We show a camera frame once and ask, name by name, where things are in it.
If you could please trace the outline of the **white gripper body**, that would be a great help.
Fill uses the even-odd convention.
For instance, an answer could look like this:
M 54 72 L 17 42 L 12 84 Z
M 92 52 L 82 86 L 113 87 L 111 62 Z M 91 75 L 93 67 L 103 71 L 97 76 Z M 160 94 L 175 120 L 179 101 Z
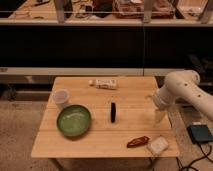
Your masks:
M 158 89 L 153 95 L 153 102 L 160 110 L 164 110 L 169 106 L 169 98 L 165 92 Z

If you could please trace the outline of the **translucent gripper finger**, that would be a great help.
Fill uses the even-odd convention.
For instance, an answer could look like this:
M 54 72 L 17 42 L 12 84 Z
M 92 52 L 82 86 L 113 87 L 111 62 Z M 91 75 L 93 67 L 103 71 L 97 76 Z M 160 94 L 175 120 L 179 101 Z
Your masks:
M 154 117 L 154 125 L 157 126 L 158 124 L 160 124 L 161 121 L 164 119 L 164 117 L 165 117 L 165 111 L 160 110 L 160 109 L 156 109 L 155 110 L 155 117 Z

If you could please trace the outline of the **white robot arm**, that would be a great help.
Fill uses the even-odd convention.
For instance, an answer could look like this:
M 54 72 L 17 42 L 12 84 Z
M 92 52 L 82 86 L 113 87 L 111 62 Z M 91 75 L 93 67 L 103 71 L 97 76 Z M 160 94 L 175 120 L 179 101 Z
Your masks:
M 166 110 L 177 98 L 184 99 L 213 122 L 213 95 L 199 87 L 200 76 L 194 70 L 173 71 L 164 78 L 164 84 L 153 95 L 159 110 Z

